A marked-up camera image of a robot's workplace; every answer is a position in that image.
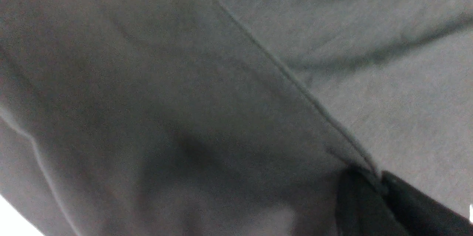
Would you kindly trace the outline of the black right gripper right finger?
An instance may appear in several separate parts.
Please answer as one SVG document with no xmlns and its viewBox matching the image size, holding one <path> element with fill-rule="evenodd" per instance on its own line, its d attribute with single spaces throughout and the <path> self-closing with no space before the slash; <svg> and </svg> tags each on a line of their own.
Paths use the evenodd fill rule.
<svg viewBox="0 0 473 236">
<path fill-rule="evenodd" d="M 472 223 L 396 175 L 384 171 L 384 200 L 412 236 L 471 236 Z"/>
</svg>

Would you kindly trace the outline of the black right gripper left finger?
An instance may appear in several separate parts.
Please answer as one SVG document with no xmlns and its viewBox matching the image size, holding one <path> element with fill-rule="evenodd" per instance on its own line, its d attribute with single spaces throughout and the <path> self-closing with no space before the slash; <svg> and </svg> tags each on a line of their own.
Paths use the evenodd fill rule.
<svg viewBox="0 0 473 236">
<path fill-rule="evenodd" d="M 339 236 L 409 236 L 383 199 L 380 181 L 370 171 L 345 170 L 338 182 L 336 226 Z"/>
</svg>

